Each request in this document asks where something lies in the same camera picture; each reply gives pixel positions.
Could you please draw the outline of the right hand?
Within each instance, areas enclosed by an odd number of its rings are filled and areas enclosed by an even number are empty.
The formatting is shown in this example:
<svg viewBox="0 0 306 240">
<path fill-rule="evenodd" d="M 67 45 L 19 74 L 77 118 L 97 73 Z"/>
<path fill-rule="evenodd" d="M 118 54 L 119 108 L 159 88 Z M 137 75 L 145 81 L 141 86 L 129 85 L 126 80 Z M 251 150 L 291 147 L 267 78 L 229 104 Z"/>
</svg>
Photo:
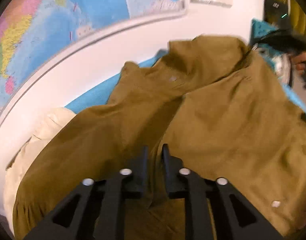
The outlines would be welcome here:
<svg viewBox="0 0 306 240">
<path fill-rule="evenodd" d="M 306 52 L 300 53 L 299 55 L 292 56 L 291 62 L 294 68 L 300 75 L 303 75 L 306 70 Z"/>
</svg>

